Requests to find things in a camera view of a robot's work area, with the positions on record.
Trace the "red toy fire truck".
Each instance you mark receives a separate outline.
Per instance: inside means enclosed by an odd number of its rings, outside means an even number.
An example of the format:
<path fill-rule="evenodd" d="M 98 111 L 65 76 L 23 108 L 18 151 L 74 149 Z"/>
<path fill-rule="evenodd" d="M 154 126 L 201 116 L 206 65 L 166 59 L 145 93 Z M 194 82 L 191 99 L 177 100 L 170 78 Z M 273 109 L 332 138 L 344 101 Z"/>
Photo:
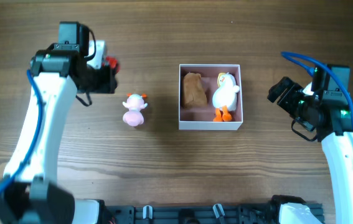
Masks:
<path fill-rule="evenodd" d="M 120 64 L 117 58 L 106 56 L 102 61 L 102 66 L 110 67 L 111 71 L 116 75 L 120 70 Z"/>

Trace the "white plush duck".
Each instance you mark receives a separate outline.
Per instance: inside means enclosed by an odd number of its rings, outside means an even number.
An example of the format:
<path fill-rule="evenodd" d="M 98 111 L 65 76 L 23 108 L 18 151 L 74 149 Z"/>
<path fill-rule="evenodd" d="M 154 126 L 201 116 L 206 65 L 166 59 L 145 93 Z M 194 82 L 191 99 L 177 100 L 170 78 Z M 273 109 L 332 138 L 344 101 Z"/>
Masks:
<path fill-rule="evenodd" d="M 229 122 L 233 119 L 230 112 L 237 109 L 237 94 L 240 87 L 230 73 L 219 73 L 217 85 L 218 88 L 212 96 L 212 104 L 215 108 L 213 122 Z"/>

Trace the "white cardboard box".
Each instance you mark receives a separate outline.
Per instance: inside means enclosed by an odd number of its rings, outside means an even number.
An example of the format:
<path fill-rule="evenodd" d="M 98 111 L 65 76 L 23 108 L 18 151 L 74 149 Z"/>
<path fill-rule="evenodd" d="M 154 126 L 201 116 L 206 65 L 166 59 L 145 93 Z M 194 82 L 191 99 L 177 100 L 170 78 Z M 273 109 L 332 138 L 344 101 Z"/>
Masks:
<path fill-rule="evenodd" d="M 241 86 L 241 72 L 239 65 L 233 64 L 180 64 L 179 66 L 179 129 L 180 130 L 237 130 L 243 123 L 242 93 L 237 93 L 237 109 L 231 112 L 229 122 L 214 122 L 215 108 L 212 96 L 217 89 L 217 77 L 220 73 L 230 73 Z M 185 109 L 182 107 L 182 80 L 188 73 L 201 74 L 201 84 L 207 96 L 206 107 Z"/>

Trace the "brown plush toy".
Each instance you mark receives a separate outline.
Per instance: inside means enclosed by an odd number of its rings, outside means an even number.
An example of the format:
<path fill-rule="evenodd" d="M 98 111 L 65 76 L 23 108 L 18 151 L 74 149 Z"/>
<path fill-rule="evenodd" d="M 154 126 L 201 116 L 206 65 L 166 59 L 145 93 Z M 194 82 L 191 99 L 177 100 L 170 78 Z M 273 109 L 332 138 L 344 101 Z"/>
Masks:
<path fill-rule="evenodd" d="M 182 107 L 191 109 L 207 106 L 207 96 L 202 86 L 201 74 L 188 73 L 182 80 Z"/>

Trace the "pink pig figurine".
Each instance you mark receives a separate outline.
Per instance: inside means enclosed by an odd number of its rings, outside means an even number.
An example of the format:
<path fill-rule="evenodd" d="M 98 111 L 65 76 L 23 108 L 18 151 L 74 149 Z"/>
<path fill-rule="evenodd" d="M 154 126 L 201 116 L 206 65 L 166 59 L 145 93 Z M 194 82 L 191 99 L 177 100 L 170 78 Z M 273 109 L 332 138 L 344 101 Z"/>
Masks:
<path fill-rule="evenodd" d="M 128 99 L 123 102 L 123 106 L 128 111 L 123 115 L 123 121 L 129 126 L 136 127 L 144 123 L 144 117 L 141 110 L 145 109 L 148 104 L 144 101 L 146 94 L 128 94 Z"/>

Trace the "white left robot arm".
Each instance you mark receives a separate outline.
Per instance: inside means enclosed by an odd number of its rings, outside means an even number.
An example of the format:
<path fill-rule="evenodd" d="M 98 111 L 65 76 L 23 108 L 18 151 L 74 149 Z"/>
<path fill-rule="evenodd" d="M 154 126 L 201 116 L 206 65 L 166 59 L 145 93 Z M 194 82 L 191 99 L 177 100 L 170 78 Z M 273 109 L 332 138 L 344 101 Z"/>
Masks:
<path fill-rule="evenodd" d="M 21 135 L 0 180 L 3 223 L 113 223 L 104 201 L 77 199 L 57 185 L 65 122 L 81 94 L 113 93 L 118 62 L 104 41 L 54 44 L 32 58 L 31 97 Z"/>

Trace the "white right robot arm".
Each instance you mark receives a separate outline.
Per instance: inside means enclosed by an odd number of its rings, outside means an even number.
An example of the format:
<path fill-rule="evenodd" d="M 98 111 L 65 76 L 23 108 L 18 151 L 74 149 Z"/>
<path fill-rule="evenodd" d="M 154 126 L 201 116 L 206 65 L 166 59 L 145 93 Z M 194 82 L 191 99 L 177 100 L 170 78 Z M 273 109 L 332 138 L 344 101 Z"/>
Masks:
<path fill-rule="evenodd" d="M 329 166 L 336 220 L 353 223 L 353 106 L 346 90 L 329 78 L 306 88 L 283 77 L 270 88 L 268 99 L 277 103 L 322 145 Z"/>

